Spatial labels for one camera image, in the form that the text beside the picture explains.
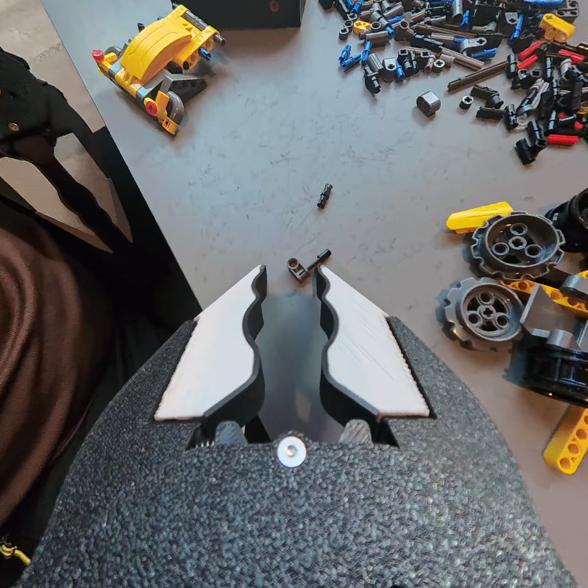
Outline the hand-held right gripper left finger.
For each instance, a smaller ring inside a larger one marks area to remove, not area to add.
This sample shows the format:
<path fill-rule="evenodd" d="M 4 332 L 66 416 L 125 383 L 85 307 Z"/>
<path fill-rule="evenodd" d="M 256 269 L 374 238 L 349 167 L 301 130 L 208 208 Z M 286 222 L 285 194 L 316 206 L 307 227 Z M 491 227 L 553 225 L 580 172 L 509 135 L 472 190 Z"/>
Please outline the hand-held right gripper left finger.
<path fill-rule="evenodd" d="M 259 413 L 265 381 L 256 338 L 263 327 L 267 271 L 258 265 L 194 319 L 154 413 L 156 422 L 194 421 L 243 428 Z"/>

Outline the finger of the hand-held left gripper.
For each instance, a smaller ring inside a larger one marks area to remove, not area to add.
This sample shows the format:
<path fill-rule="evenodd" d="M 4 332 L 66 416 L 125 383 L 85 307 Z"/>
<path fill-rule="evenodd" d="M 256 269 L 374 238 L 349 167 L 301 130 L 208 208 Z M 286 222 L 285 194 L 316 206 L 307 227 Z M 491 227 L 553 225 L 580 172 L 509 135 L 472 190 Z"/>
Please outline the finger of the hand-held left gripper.
<path fill-rule="evenodd" d="M 132 243 L 134 239 L 128 217 L 113 181 L 100 169 L 78 138 L 74 134 L 58 138 L 55 155 L 73 179 L 92 192 L 99 206 Z"/>
<path fill-rule="evenodd" d="M 32 164 L 3 158 L 1 179 L 31 205 L 39 217 L 108 254 L 112 253 L 112 250 L 61 202 L 55 187 Z"/>

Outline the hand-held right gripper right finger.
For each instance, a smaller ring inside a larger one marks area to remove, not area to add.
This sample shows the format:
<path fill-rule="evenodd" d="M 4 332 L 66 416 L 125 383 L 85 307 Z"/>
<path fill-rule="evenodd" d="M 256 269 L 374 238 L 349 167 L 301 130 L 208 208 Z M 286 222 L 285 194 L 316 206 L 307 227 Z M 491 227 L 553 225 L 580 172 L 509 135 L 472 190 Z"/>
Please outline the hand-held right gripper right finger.
<path fill-rule="evenodd" d="M 320 327 L 320 397 L 340 424 L 430 417 L 430 406 L 391 327 L 390 315 L 325 266 L 315 272 Z"/>

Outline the grey desk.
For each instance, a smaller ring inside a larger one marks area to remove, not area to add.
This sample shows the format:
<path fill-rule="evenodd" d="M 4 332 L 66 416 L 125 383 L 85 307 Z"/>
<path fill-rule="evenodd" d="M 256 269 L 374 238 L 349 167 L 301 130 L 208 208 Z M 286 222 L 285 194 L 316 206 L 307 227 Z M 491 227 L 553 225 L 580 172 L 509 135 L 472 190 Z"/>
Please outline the grey desk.
<path fill-rule="evenodd" d="M 307 1 L 301 28 L 223 32 L 208 88 L 190 101 L 173 138 L 132 105 L 91 56 L 121 47 L 169 12 L 169 1 L 43 1 L 107 129 L 202 307 L 266 265 L 265 326 L 258 337 L 270 437 L 288 429 L 333 442 L 342 427 L 319 400 L 326 341 L 312 284 L 289 258 L 328 267 L 398 317 L 476 394 L 523 472 L 555 548 L 587 586 L 587 464 L 552 470 L 543 448 L 565 406 L 505 379 L 508 353 L 448 339 L 439 296 L 471 275 L 450 214 L 509 202 L 540 213 L 587 187 L 587 144 L 549 146 L 523 166 L 518 136 L 459 108 L 446 93 L 457 66 L 386 85 L 372 97 L 361 71 L 343 74 L 341 18 Z M 427 118 L 416 98 L 442 106 Z M 324 209 L 317 202 L 333 185 Z"/>

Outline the person's black trousers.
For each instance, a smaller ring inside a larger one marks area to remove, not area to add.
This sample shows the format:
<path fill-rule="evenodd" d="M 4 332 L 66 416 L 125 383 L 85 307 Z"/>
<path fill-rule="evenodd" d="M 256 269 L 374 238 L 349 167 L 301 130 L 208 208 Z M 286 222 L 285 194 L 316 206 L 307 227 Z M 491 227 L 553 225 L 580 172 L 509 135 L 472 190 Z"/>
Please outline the person's black trousers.
<path fill-rule="evenodd" d="M 1 539 L 16 545 L 37 563 L 38 549 L 43 542 L 60 489 L 84 438 L 99 415 L 157 347 L 185 320 L 193 317 L 199 305 L 192 292 L 173 275 L 163 256 L 129 242 L 96 204 L 87 190 L 77 187 L 54 155 L 53 146 L 45 138 L 30 136 L 15 143 L 16 156 L 30 160 L 57 181 L 58 190 L 68 203 L 78 205 L 88 224 L 105 238 L 112 254 L 100 255 L 84 243 L 74 245 L 55 234 L 33 214 L 15 205 L 1 203 L 1 217 L 30 217 L 47 230 L 58 245 L 92 273 L 111 301 L 114 331 L 102 378 L 88 411 L 77 432 L 64 451 L 41 474 L 33 489 L 25 496 L 11 516 L 1 524 Z M 31 567 L 16 558 L 1 556 L 1 587 L 18 586 Z"/>

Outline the yellow curved panel assembly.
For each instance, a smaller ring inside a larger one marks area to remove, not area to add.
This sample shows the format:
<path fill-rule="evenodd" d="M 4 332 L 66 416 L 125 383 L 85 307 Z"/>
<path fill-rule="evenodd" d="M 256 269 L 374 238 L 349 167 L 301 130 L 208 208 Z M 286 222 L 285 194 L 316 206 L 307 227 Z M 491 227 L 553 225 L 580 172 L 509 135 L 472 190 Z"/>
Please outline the yellow curved panel assembly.
<path fill-rule="evenodd" d="M 152 120 L 175 136 L 185 115 L 185 102 L 208 85 L 196 75 L 202 62 L 226 40 L 183 4 L 149 25 L 122 47 L 91 51 L 100 73 L 108 78 Z"/>

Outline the yellow curved panel piece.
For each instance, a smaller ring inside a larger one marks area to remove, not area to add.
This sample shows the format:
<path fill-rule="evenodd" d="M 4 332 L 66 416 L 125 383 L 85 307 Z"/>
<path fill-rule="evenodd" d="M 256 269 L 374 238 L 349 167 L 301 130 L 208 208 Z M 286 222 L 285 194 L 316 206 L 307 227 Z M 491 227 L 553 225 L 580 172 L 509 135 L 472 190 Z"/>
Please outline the yellow curved panel piece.
<path fill-rule="evenodd" d="M 495 216 L 506 216 L 513 212 L 508 202 L 497 202 L 474 209 L 452 213 L 446 221 L 446 228 L 456 234 L 473 233 L 486 221 Z"/>

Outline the yellow grey toy vehicle chassis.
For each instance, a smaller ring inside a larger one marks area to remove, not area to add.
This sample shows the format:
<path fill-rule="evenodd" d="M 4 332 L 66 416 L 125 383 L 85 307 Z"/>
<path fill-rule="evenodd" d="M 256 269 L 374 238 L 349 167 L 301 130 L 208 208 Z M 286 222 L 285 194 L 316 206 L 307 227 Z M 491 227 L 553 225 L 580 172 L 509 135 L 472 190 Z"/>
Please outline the yellow grey toy vehicle chassis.
<path fill-rule="evenodd" d="M 500 281 L 524 302 L 520 384 L 569 405 L 543 451 L 560 473 L 576 473 L 587 454 L 587 271 L 558 288 Z"/>

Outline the black block with yellow beams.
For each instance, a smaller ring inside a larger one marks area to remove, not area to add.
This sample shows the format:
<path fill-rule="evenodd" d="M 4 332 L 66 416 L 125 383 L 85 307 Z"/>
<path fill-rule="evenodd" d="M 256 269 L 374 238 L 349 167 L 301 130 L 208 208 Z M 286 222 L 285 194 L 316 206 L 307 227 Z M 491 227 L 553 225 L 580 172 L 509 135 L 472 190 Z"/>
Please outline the black block with yellow beams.
<path fill-rule="evenodd" d="M 299 28 L 305 1 L 172 1 L 183 5 L 215 28 L 224 30 L 263 30 Z"/>

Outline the black rubber tyre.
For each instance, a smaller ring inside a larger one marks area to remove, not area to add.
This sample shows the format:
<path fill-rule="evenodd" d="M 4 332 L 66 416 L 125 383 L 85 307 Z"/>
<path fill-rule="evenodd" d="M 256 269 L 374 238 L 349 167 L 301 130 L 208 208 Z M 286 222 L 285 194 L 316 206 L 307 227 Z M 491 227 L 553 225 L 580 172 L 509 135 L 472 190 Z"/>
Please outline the black rubber tyre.
<path fill-rule="evenodd" d="M 562 249 L 569 253 L 587 253 L 587 189 L 545 213 L 564 236 Z"/>

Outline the dark grey sleeve piece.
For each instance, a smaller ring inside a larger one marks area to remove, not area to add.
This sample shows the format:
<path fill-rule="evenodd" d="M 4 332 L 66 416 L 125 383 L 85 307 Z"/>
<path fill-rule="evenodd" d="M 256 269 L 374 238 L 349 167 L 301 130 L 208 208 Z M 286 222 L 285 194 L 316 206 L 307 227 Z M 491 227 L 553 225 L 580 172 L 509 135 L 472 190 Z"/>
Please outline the dark grey sleeve piece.
<path fill-rule="evenodd" d="M 436 115 L 441 106 L 440 98 L 432 91 L 426 91 L 416 98 L 416 107 L 427 118 Z"/>

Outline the pile of small building pieces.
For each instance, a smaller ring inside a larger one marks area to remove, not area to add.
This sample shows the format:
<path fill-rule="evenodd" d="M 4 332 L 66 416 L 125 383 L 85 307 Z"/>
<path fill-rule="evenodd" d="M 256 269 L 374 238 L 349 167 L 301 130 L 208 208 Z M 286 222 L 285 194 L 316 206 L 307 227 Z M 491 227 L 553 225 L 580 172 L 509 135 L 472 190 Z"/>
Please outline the pile of small building pieces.
<path fill-rule="evenodd" d="M 587 42 L 573 43 L 579 1 L 318 1 L 342 18 L 337 58 L 361 71 L 368 94 L 452 66 L 466 75 L 459 108 L 480 102 L 476 118 L 521 132 L 523 165 L 547 146 L 587 141 Z"/>

